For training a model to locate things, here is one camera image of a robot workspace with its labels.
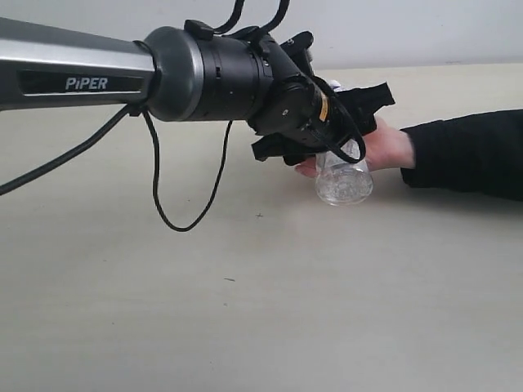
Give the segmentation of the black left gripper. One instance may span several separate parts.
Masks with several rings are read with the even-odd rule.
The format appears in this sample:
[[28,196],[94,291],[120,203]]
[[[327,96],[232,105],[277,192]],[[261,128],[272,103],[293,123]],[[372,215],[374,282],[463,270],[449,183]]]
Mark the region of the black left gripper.
[[259,162],[282,158],[296,166],[327,151],[313,132],[328,125],[333,104],[341,101],[361,135],[377,129],[375,114],[396,103],[386,82],[372,87],[337,89],[337,97],[318,77],[290,75],[271,82],[261,108],[248,119],[260,139],[252,152]]

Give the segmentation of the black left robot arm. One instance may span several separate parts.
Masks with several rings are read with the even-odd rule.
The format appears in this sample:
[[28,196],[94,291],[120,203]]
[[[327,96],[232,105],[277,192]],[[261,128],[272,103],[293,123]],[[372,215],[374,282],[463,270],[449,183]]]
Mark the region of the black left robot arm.
[[131,105],[163,122],[244,121],[259,161],[288,165],[343,151],[394,104],[386,84],[334,91],[311,68],[310,32],[276,42],[269,26],[221,35],[198,20],[126,42],[2,19],[4,110]]

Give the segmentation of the black sleeved right forearm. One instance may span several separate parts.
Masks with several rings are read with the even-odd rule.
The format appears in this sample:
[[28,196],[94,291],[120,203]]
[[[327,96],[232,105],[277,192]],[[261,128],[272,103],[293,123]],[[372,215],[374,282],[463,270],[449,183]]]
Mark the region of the black sleeved right forearm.
[[415,189],[445,189],[522,200],[522,110],[436,120],[403,130],[413,167],[401,168]]

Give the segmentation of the person's right hand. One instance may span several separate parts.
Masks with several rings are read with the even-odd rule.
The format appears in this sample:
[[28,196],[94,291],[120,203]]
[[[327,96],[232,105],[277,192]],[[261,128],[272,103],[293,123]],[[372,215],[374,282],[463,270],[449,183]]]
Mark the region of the person's right hand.
[[364,137],[369,170],[399,168],[409,176],[420,174],[417,163],[422,128],[397,129],[388,125],[382,118],[378,118],[377,125],[374,132]]

